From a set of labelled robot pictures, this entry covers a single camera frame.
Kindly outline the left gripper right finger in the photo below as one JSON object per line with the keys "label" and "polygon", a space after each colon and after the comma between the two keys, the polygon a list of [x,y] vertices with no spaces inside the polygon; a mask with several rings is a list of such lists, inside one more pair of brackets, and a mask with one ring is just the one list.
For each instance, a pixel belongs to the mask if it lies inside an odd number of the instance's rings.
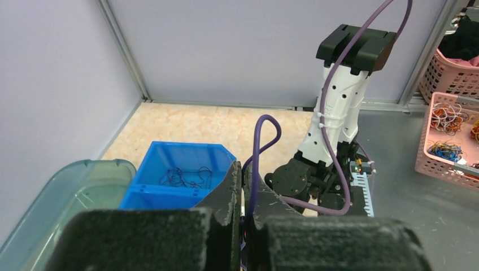
{"label": "left gripper right finger", "polygon": [[301,214],[285,203],[262,178],[256,191],[254,212],[245,226],[243,265],[247,270],[279,270],[276,257],[281,246],[277,226],[286,218],[295,219]]}

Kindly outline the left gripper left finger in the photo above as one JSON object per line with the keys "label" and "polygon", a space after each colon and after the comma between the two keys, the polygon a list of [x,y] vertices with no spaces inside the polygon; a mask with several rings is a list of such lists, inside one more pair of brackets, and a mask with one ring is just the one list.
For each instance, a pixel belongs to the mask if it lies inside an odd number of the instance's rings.
{"label": "left gripper left finger", "polygon": [[223,180],[197,204],[211,212],[204,270],[240,270],[241,184],[241,163],[234,161]]}

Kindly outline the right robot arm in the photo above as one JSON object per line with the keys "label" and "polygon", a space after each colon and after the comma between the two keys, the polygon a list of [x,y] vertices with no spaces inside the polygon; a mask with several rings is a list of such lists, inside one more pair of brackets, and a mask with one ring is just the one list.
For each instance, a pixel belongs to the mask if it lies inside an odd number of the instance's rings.
{"label": "right robot arm", "polygon": [[383,69],[398,35],[395,32],[342,24],[320,44],[316,58],[324,62],[324,84],[309,128],[297,152],[265,181],[298,213],[310,199],[322,207],[333,196],[335,212],[351,207],[350,161],[359,144],[358,118],[371,75]]}

